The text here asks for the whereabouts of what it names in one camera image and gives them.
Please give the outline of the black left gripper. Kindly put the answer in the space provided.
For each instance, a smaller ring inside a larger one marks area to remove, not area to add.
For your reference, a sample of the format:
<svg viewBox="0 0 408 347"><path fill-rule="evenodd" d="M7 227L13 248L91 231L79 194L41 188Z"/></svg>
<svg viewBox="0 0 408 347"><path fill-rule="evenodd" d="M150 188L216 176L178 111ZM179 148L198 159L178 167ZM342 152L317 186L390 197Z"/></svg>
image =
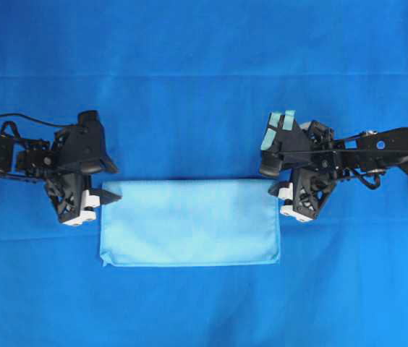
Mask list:
<svg viewBox="0 0 408 347"><path fill-rule="evenodd" d="M95 208L119 201L122 196L105 189L90 188L87 176L58 167L59 159L71 129L55 133L52 143L21 139L23 151L17 155L15 170L27 180L42 181L46 195L56 212L58 222L77 227L96 219ZM117 174L118 167L105 150L95 154L95 173Z"/></svg>

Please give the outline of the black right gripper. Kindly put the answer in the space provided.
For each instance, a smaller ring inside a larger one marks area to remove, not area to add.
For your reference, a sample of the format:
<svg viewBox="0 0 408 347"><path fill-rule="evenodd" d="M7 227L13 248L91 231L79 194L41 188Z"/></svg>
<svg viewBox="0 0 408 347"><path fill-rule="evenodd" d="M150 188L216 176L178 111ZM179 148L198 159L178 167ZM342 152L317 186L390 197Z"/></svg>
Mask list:
<svg viewBox="0 0 408 347"><path fill-rule="evenodd" d="M276 182L268 193L282 201L280 213L305 223L315 220L337 181L344 176L344 160L340 150L344 143L334 140L332 128L318 121L299 125L311 142L311 162L290 168L288 181Z"/></svg>

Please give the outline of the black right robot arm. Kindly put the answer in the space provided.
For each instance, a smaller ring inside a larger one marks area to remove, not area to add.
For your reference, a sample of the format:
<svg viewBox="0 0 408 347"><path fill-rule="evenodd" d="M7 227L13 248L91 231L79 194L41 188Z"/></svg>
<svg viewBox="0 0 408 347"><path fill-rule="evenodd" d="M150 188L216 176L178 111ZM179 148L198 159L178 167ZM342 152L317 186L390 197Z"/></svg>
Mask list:
<svg viewBox="0 0 408 347"><path fill-rule="evenodd" d="M336 139L332 128L318 121L269 124L261 146L261 175L277 179L269 194L282 200L280 213L300 222L315 220L339 182L359 180L368 189L397 167L408 175L408 127L367 131Z"/></svg>

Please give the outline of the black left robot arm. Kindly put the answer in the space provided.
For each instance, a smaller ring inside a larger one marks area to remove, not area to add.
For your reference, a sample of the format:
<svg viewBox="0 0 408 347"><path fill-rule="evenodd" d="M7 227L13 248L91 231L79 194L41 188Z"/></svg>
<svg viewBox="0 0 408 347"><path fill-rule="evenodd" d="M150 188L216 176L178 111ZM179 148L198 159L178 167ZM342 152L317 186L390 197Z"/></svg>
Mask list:
<svg viewBox="0 0 408 347"><path fill-rule="evenodd" d="M0 129L0 179L42 181L61 224L93 221L96 208L119 201L120 195L92 186L94 174L117 171L96 111L80 113L76 124L59 126L53 142L22 137L13 121Z"/></svg>

